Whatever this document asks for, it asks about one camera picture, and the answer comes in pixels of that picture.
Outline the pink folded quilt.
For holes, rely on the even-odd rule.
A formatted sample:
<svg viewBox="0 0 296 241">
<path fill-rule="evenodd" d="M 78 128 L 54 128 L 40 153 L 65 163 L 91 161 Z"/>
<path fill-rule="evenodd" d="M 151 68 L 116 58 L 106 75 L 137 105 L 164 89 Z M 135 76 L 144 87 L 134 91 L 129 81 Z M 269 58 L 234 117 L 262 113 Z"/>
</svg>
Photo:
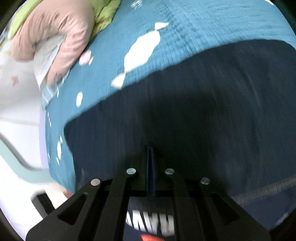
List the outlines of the pink folded quilt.
<svg viewBox="0 0 296 241">
<path fill-rule="evenodd" d="M 55 85 L 87 46 L 93 26 L 88 1 L 41 1 L 14 36 L 11 56 L 16 61 L 32 61 L 40 44 L 57 48 L 46 74 L 47 85 Z"/>
</svg>

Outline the light blue pillow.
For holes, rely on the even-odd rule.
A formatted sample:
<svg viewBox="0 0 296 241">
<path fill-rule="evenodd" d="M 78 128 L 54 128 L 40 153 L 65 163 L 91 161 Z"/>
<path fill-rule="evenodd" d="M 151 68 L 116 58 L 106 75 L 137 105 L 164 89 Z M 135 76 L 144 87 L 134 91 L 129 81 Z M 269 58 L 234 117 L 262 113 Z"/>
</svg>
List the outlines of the light blue pillow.
<svg viewBox="0 0 296 241">
<path fill-rule="evenodd" d="M 36 51 L 33 60 L 34 74 L 37 84 L 42 94 L 41 106 L 45 109 L 52 99 L 58 95 L 60 87 L 66 81 L 69 70 L 63 78 L 55 85 L 47 86 L 46 78 L 51 68 L 53 61 L 60 49 L 60 46 L 65 40 L 65 35 L 55 35 L 46 40 L 41 40 L 36 45 Z"/>
</svg>

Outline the dark blue denim jacket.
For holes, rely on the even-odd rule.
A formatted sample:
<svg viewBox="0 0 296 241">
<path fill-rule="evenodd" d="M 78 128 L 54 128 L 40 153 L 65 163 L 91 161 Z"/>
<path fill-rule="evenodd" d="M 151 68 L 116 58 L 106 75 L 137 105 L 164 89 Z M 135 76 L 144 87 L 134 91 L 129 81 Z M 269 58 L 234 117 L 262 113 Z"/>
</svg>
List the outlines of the dark blue denim jacket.
<svg viewBox="0 0 296 241">
<path fill-rule="evenodd" d="M 208 49 L 125 87 L 68 122 L 76 192 L 113 179 L 149 147 L 147 191 L 123 240 L 176 240 L 152 194 L 151 149 L 184 157 L 269 233 L 295 240 L 295 49 L 251 40 Z"/>
</svg>

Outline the green quilt lining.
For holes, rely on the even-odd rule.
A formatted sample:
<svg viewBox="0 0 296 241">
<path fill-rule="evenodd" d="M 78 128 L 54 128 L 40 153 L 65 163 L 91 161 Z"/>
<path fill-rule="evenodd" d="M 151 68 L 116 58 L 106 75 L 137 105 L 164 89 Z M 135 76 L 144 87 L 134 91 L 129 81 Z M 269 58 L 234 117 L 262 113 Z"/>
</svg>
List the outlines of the green quilt lining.
<svg viewBox="0 0 296 241">
<path fill-rule="evenodd" d="M 7 38 L 13 39 L 19 28 L 23 25 L 30 13 L 40 4 L 41 0 L 26 1 L 17 10 L 12 18 Z M 121 1 L 88 1 L 94 13 L 94 27 L 90 39 L 92 40 L 99 32 L 104 30 L 113 20 Z"/>
</svg>

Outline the teal quilted bedspread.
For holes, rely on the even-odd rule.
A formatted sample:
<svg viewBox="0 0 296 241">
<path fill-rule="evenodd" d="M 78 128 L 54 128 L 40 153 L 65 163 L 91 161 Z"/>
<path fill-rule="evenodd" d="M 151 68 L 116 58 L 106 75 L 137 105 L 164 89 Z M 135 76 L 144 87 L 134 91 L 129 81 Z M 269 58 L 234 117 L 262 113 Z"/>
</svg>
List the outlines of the teal quilted bedspread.
<svg viewBox="0 0 296 241">
<path fill-rule="evenodd" d="M 75 171 L 64 126 L 119 90 L 112 81 L 124 72 L 126 54 L 138 38 L 147 40 L 158 23 L 164 24 L 159 30 L 160 42 L 144 65 L 126 74 L 124 86 L 231 42 L 267 39 L 295 45 L 292 27 L 269 1 L 122 1 L 112 22 L 87 46 L 92 61 L 73 65 L 46 108 L 49 173 L 70 192 L 75 191 Z"/>
</svg>

